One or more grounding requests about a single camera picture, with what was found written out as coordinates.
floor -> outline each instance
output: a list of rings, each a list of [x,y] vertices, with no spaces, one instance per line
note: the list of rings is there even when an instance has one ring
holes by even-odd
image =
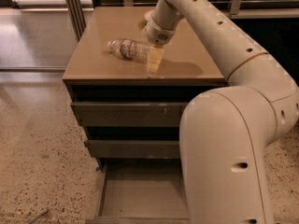
[[[0,66],[67,66],[76,44],[66,12],[0,9]],[[86,137],[62,75],[0,73],[0,223],[25,223],[46,208],[36,223],[84,223],[95,215],[101,173],[82,144]],[[275,219],[299,223],[299,127],[267,147],[264,159]],[[131,167],[128,175],[110,178],[107,195],[116,205],[107,199],[103,214],[136,211],[125,209],[134,173]],[[178,169],[164,174],[156,177],[170,176],[174,187],[181,185],[173,176]],[[131,190],[120,190],[120,181]],[[184,199],[175,188],[167,191]],[[176,208],[176,215],[186,214],[184,205]]]

bottle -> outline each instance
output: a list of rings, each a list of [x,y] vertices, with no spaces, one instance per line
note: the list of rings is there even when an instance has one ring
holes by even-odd
[[[122,38],[108,41],[107,46],[111,53],[120,59],[132,60],[136,63],[145,64],[149,62],[151,47],[151,43],[149,42]]]

